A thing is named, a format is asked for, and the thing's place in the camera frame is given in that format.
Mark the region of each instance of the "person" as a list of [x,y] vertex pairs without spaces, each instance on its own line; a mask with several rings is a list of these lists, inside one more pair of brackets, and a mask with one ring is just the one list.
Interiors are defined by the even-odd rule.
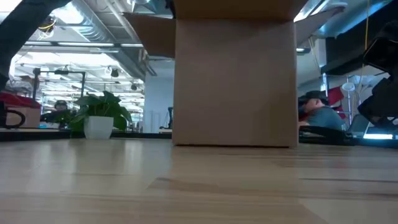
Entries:
[[345,130],[345,122],[340,118],[336,111],[330,108],[325,92],[310,91],[300,97],[303,101],[299,111],[305,113],[298,122],[298,126],[318,126],[331,128],[340,131]]
[[57,102],[55,102],[54,108],[57,111],[64,111],[68,109],[68,103],[65,100],[57,100]]

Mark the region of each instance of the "cardboard box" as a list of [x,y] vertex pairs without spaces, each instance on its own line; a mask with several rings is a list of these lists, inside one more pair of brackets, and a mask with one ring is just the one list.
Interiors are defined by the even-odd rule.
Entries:
[[293,23],[307,0],[174,0],[177,20],[125,14],[149,55],[175,58],[175,144],[298,143],[296,46],[334,8]]
[[[7,108],[8,110],[19,111],[25,115],[25,123],[20,128],[39,128],[40,126],[40,109],[34,108]],[[7,125],[18,124],[21,121],[21,117],[14,114],[7,114]]]

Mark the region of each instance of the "wooden table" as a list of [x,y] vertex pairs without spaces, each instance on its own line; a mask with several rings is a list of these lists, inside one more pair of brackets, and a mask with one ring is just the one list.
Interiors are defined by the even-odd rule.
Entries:
[[0,223],[397,223],[398,151],[0,143]]

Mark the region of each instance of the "red object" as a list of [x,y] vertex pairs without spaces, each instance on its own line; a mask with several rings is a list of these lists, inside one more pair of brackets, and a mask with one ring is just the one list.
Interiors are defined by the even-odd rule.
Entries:
[[328,90],[328,100],[329,100],[329,105],[334,105],[337,102],[341,102],[341,100],[344,98],[343,93],[341,92],[340,86],[331,88]]
[[303,115],[302,117],[300,117],[300,118],[298,119],[298,121],[306,121],[308,116],[310,116],[310,115],[309,115],[309,114],[305,114],[305,115]]
[[[342,99],[344,98],[343,93],[341,92],[340,86],[331,88],[328,90],[328,100],[329,100],[329,105],[334,105],[337,102],[340,102],[339,106],[332,107],[335,111],[341,111],[343,112],[343,105],[341,104]],[[343,113],[338,114],[340,118],[345,119],[346,115]]]
[[17,96],[10,93],[0,93],[0,101],[6,104],[6,107],[24,107],[40,109],[40,103],[33,101],[32,98]]

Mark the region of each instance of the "gray shirt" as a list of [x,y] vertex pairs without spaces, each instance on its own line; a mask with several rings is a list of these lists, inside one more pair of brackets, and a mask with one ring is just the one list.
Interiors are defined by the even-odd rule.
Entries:
[[345,130],[345,122],[336,111],[327,106],[311,111],[306,122],[311,126]]

